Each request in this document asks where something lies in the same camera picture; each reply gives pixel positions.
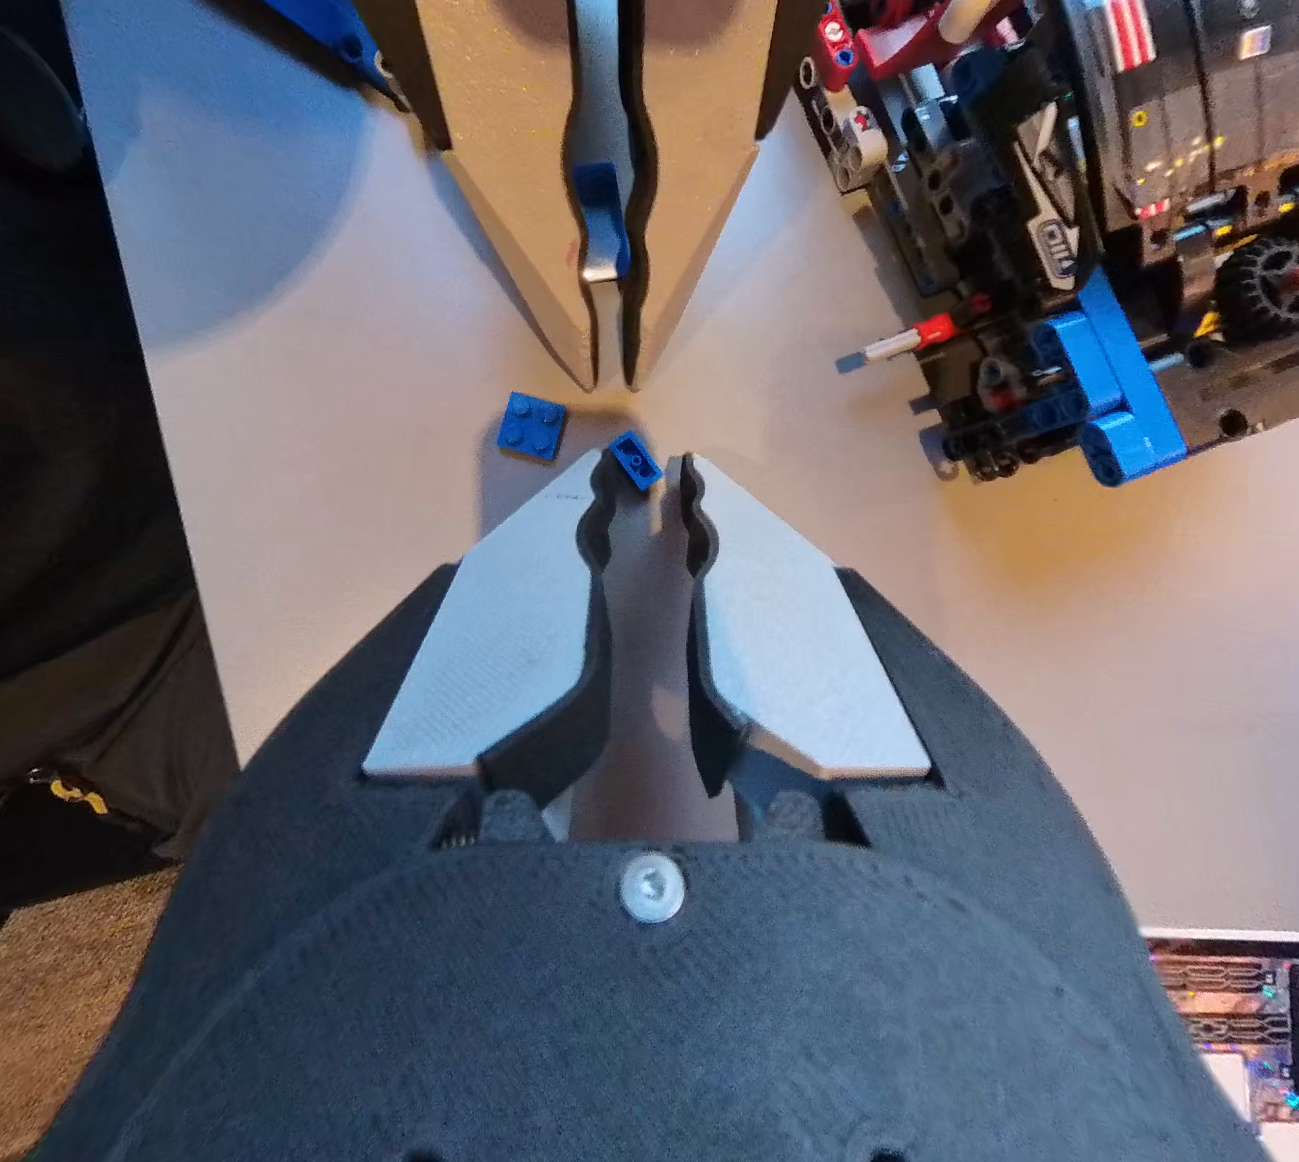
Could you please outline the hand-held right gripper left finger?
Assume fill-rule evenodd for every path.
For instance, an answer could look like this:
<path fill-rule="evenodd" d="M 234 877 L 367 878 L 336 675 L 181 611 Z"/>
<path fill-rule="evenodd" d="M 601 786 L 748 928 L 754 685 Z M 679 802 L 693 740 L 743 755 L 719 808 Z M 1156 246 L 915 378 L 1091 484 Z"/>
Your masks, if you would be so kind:
<path fill-rule="evenodd" d="M 610 453 L 590 450 L 463 556 L 367 778 L 468 783 L 547 808 L 595 764 L 612 720 L 617 488 Z"/>

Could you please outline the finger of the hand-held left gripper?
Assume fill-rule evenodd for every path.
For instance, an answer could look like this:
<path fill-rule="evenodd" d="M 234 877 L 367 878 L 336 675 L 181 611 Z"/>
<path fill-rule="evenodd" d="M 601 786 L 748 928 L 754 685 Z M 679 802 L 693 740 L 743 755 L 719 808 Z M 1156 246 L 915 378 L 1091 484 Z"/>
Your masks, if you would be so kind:
<path fill-rule="evenodd" d="M 778 0 L 621 0 L 635 178 L 625 380 L 641 391 L 759 152 Z"/>
<path fill-rule="evenodd" d="M 574 0 L 414 0 L 449 137 L 442 155 L 544 341 L 597 384 L 566 163 L 576 97 Z"/>

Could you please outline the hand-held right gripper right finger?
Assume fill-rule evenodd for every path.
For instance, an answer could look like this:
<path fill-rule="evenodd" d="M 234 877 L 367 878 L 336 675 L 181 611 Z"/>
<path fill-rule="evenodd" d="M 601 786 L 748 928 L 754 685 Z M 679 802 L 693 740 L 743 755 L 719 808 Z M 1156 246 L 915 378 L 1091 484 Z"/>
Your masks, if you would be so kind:
<path fill-rule="evenodd" d="M 690 748 L 708 797 L 926 778 L 932 759 L 832 559 L 686 454 Z"/>

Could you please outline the blue smooth tile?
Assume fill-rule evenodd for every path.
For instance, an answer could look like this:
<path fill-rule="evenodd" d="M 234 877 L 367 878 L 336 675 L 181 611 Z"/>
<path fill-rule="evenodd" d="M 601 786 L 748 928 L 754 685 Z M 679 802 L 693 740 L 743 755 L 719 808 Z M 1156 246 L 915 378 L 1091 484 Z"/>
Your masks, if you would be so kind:
<path fill-rule="evenodd" d="M 613 163 L 579 163 L 572 167 L 572 182 L 586 230 L 582 280 L 593 285 L 627 277 L 631 243 Z"/>

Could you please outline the blue square four-stud plate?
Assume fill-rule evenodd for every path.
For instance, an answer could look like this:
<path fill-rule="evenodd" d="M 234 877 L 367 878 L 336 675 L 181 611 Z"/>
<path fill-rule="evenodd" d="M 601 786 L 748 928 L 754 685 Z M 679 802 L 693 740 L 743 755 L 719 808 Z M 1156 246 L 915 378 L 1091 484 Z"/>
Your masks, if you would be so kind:
<path fill-rule="evenodd" d="M 521 392 L 510 392 L 495 434 L 497 449 L 544 464 L 558 458 L 568 410 Z"/>

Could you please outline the small blue two-stud plate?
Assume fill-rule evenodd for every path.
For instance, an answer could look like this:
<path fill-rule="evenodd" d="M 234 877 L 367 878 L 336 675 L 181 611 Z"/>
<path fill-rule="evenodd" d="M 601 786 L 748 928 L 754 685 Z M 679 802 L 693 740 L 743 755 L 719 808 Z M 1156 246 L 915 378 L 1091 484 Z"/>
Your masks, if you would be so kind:
<path fill-rule="evenodd" d="M 647 495 L 663 481 L 663 469 L 636 431 L 628 430 L 612 439 L 608 449 L 633 488 L 641 495 Z"/>

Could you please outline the black toy brick race car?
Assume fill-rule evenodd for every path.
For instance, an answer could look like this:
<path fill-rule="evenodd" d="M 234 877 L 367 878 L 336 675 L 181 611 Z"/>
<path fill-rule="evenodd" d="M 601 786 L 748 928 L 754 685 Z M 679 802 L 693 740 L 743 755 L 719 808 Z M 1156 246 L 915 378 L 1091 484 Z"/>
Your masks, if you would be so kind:
<path fill-rule="evenodd" d="M 796 85 L 926 318 L 936 472 L 1119 488 L 1298 412 L 1296 0 L 828 0 Z"/>

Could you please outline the holographic sticker sheet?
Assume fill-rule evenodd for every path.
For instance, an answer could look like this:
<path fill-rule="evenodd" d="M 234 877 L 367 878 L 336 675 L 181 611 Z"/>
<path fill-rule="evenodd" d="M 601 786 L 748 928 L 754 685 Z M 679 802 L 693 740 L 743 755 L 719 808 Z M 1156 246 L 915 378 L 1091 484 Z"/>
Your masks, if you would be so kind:
<path fill-rule="evenodd" d="M 1223 1096 L 1275 1160 L 1296 1160 L 1296 934 L 1146 928 L 1143 936 Z"/>

